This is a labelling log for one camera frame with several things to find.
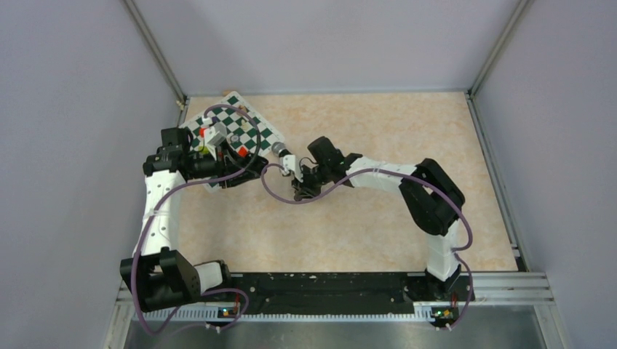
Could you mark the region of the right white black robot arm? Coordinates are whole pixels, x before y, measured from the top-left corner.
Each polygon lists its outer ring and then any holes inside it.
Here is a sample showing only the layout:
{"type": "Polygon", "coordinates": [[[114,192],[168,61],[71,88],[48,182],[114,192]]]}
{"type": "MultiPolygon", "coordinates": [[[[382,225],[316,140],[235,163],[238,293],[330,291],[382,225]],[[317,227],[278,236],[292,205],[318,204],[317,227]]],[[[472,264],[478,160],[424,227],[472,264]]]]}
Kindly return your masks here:
{"type": "Polygon", "coordinates": [[[455,291],[455,280],[461,273],[455,240],[465,197],[443,168],[433,159],[405,165],[376,161],[359,153],[345,156],[327,137],[313,141],[308,150],[314,160],[310,166],[281,146],[274,147],[283,166],[282,174],[294,177],[295,201],[321,196],[326,184],[397,195],[414,223],[428,236],[427,291],[437,300],[447,299],[455,291]]]}

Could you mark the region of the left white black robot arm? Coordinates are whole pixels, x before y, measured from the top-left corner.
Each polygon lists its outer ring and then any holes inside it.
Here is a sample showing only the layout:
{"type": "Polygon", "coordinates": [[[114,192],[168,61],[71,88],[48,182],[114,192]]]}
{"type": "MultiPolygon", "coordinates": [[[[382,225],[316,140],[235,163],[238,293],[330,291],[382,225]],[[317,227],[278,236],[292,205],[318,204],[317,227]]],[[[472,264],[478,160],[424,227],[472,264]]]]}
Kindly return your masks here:
{"type": "Polygon", "coordinates": [[[207,292],[225,300],[233,281],[223,260],[192,265],[179,250],[181,191],[191,183],[232,188],[260,177],[268,160],[246,149],[234,150],[226,139],[214,151],[191,149],[194,135],[185,128],[161,131],[162,144],[146,158],[143,172],[146,207],[133,257],[123,259],[119,272],[144,313],[198,302],[207,292]]]}

